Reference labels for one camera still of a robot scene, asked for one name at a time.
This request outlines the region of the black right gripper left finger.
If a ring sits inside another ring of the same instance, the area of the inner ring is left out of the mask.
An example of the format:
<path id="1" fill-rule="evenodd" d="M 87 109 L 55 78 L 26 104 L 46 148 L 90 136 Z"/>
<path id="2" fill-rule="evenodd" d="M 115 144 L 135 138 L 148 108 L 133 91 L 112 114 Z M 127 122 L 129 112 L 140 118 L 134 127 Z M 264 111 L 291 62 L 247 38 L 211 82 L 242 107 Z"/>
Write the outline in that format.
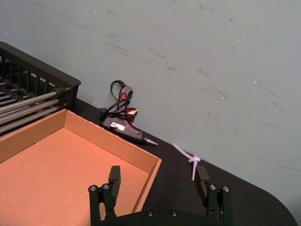
<path id="1" fill-rule="evenodd" d="M 105 220 L 116 218 L 115 206 L 121 185 L 120 166 L 112 166 L 108 177 L 108 183 L 98 187 L 91 185 L 88 188 L 90 221 L 101 221 L 100 204 L 104 204 Z"/>

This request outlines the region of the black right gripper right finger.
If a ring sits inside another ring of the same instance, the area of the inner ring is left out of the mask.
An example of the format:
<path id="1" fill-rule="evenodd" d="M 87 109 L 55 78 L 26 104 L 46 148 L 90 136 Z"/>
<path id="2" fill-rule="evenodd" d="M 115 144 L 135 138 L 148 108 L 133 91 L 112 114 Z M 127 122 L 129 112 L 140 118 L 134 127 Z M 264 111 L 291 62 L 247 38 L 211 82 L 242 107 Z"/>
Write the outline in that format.
<path id="1" fill-rule="evenodd" d="M 210 181 L 204 166 L 196 167 L 194 179 L 198 194 L 206 208 L 207 223 L 231 223 L 232 204 L 231 192 L 228 186 L 218 187 Z"/>

